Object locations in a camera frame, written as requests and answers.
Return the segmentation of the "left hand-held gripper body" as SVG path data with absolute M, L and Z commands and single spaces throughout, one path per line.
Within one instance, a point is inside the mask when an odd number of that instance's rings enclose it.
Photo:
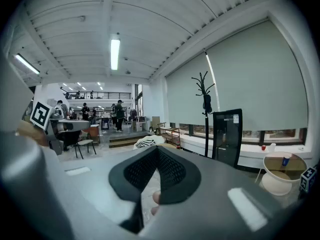
M 63 115 L 59 108 L 53 108 L 46 103 L 37 101 L 32 111 L 30 121 L 41 128 L 51 149 L 57 155 L 61 155 L 64 148 L 64 142 L 57 138 L 59 132 L 63 132 Z

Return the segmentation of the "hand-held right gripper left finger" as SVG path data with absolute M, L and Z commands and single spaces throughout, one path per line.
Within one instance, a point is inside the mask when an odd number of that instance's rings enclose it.
M 119 198 L 114 190 L 133 196 L 134 187 L 126 181 L 122 162 L 132 164 L 155 149 L 144 147 L 128 152 L 61 163 L 59 181 L 63 185 L 63 207 L 67 232 L 59 240 L 158 240 L 158 223 L 143 226 L 141 192 L 134 201 Z

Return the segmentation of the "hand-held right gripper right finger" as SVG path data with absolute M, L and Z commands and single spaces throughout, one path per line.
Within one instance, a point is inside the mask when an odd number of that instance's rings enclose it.
M 242 172 L 222 162 L 170 148 L 200 171 L 184 202 L 163 204 L 140 231 L 148 240 L 271 240 L 281 226 L 280 204 Z

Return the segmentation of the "person's left forearm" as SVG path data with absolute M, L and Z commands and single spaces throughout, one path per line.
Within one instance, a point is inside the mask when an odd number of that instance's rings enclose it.
M 38 145 L 49 147 L 49 141 L 44 130 L 30 122 L 20 120 L 15 131 L 16 136 L 24 136 L 34 140 Z

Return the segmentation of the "grey desk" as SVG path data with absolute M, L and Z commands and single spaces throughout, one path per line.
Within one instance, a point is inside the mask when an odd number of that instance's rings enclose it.
M 50 122 L 58 133 L 82 131 L 91 126 L 91 123 L 87 120 L 51 119 Z

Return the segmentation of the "chair with black legs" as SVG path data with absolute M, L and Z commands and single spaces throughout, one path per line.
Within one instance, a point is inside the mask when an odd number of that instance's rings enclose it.
M 73 145 L 74 150 L 75 150 L 76 158 L 78 158 L 78 154 L 80 154 L 80 157 L 82 159 L 84 159 L 84 156 L 83 156 L 82 151 L 81 151 L 81 147 L 83 147 L 83 146 L 85 146 L 87 148 L 87 152 L 88 153 L 89 153 L 89 146 L 92 146 L 94 154 L 95 155 L 97 154 L 95 146 L 94 146 L 94 140 L 91 138 L 90 133 L 85 132 L 85 131 L 81 131 L 81 133 L 79 135 L 79 139 Z

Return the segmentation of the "fluorescent ceiling light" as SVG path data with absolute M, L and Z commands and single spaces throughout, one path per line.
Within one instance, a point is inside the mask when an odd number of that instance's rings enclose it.
M 22 63 L 26 68 L 31 70 L 33 73 L 39 75 L 40 71 L 36 69 L 31 63 L 29 63 L 22 55 L 19 53 L 14 56 L 16 60 L 18 60 L 20 63 Z
M 118 69 L 120 43 L 119 39 L 112 39 L 110 41 L 110 66 L 113 71 Z

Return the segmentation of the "brown wooden cabinet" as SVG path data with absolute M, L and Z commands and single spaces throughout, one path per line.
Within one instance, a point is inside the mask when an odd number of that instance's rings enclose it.
M 100 128 L 98 124 L 92 124 L 88 129 L 87 132 L 90 134 L 90 139 L 93 140 L 94 145 L 100 144 Z

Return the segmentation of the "white round side table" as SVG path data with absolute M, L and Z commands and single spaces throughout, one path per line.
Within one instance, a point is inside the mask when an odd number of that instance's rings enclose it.
M 287 166 L 282 166 L 284 155 L 291 155 Z M 262 186 L 274 196 L 287 195 L 293 184 L 300 181 L 301 174 L 307 169 L 307 163 L 300 156 L 290 152 L 270 152 L 263 158 L 265 174 Z

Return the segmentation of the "wooden trolley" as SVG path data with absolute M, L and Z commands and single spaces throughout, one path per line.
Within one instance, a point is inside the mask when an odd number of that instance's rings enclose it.
M 165 142 L 176 146 L 177 149 L 181 147 L 180 129 L 176 127 L 162 127 L 160 135 L 164 138 Z

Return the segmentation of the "black white striped cloth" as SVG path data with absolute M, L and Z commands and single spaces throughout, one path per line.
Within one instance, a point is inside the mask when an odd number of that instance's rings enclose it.
M 144 139 L 144 140 L 141 140 L 141 141 L 137 142 L 135 144 L 135 147 L 137 149 L 139 149 L 139 148 L 143 148 L 143 147 L 147 147 L 147 146 L 153 146 L 153 145 L 156 145 L 156 142 L 153 139 Z

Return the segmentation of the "black balcony railing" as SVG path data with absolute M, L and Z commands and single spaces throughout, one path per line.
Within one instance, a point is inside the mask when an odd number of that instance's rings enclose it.
M 65 91 L 63 95 L 67 100 L 130 100 L 130 92 L 105 92 L 105 91 Z

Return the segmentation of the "white desk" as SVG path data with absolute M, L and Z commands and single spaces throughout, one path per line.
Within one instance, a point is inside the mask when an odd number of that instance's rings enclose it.
M 147 120 L 145 116 L 137 116 L 135 128 L 137 132 L 146 131 L 147 130 Z

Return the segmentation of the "black bag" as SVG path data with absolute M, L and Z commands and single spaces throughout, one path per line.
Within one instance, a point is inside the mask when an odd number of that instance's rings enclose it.
M 203 96 L 203 109 L 208 114 L 212 113 L 211 96 L 209 94 Z

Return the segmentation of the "grey roller blind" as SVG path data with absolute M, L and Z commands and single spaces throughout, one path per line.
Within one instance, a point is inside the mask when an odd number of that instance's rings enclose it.
M 241 109 L 245 131 L 308 126 L 306 89 L 282 34 L 265 21 L 207 51 L 222 111 Z
M 193 134 L 205 135 L 205 110 L 203 96 L 200 91 L 200 75 L 205 77 L 204 86 L 211 97 L 211 107 L 217 110 L 213 78 L 205 53 L 194 57 L 166 77 L 168 120 L 179 125 L 180 130 L 190 134 L 189 126 L 193 126 Z

